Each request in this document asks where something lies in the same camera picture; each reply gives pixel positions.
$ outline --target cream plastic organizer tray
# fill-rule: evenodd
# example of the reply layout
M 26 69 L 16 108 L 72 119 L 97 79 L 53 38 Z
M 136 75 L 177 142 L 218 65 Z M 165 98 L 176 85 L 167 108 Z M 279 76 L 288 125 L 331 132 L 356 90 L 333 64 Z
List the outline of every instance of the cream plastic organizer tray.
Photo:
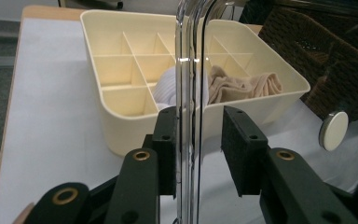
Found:
M 152 93 L 160 76 L 175 66 L 175 17 L 90 10 L 81 22 L 104 138 L 113 152 L 124 156 L 154 131 L 158 108 Z M 258 124 L 267 123 L 310 90 L 305 78 L 241 23 L 210 21 L 205 43 L 207 73 L 212 65 L 234 77 L 274 72 L 283 93 L 207 105 L 204 138 L 221 132 L 223 105 L 243 109 Z

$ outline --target black metal mount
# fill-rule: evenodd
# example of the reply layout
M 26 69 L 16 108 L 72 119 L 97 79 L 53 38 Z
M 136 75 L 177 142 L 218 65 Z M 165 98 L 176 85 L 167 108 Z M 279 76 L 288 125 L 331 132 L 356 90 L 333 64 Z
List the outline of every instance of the black metal mount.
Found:
M 153 134 L 129 152 L 118 176 L 96 189 L 66 183 L 48 191 L 25 223 L 159 223 L 159 196 L 175 197 L 174 107 L 158 114 Z M 304 159 L 270 148 L 243 111 L 225 106 L 221 148 L 239 196 L 260 195 L 269 223 L 358 223 L 353 194 L 325 184 Z

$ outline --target folded fabric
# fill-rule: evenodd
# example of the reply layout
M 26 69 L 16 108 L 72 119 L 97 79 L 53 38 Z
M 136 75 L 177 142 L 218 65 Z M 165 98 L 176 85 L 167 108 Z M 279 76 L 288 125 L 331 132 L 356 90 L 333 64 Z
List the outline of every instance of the folded fabric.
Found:
M 221 67 L 216 65 L 212 67 L 208 87 L 208 104 L 282 93 L 282 84 L 274 73 L 265 73 L 255 77 L 229 77 Z
M 157 104 L 158 110 L 162 110 L 169 106 L 176 105 L 176 69 L 175 66 L 167 69 L 160 77 L 156 87 L 153 91 L 153 98 Z M 200 76 L 197 76 L 197 89 L 200 89 Z M 208 104 L 208 88 L 206 85 L 208 83 L 207 76 L 204 76 L 204 91 L 203 91 L 203 105 Z M 200 93 L 196 92 L 197 104 L 200 103 Z

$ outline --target table surface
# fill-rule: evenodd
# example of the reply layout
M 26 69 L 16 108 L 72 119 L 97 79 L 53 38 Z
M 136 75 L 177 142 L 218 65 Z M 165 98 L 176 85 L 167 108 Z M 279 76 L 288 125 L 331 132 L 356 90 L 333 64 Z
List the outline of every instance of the table surface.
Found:
M 91 87 L 79 22 L 83 11 L 39 6 L 23 11 L 0 157 L 0 223 L 11 223 L 27 204 L 61 183 L 81 182 L 93 189 L 119 172 L 122 158 L 104 143 Z M 358 121 L 350 124 L 344 142 L 333 152 L 318 145 L 321 124 L 298 101 L 280 119 L 260 128 L 271 147 L 297 151 L 321 179 L 353 189 L 358 183 Z M 245 215 L 263 223 L 257 199 L 236 197 L 219 142 L 216 138 L 205 143 L 215 150 L 202 164 L 202 223 L 229 223 L 224 218 Z M 161 223 L 172 223 L 175 203 L 162 200 Z M 242 212 L 246 206 L 251 213 Z M 228 215 L 219 216 L 227 207 Z

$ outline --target brass insert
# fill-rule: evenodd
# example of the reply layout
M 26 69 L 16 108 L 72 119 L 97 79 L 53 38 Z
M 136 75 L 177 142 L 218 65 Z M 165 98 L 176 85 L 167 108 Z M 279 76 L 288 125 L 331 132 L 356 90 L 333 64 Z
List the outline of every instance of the brass insert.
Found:
M 60 198 L 64 193 L 68 193 L 68 197 L 63 196 L 63 198 Z M 57 191 L 57 193 L 53 196 L 53 203 L 57 205 L 63 205 L 67 204 L 71 201 L 73 201 L 77 197 L 78 191 L 74 188 L 65 188 L 60 189 Z
M 277 156 L 285 161 L 292 161 L 295 159 L 295 155 L 293 155 L 293 153 L 284 150 L 278 151 Z
M 149 159 L 150 153 L 148 153 L 146 151 L 139 151 L 139 152 L 134 153 L 132 156 L 136 161 L 145 161 L 145 160 Z

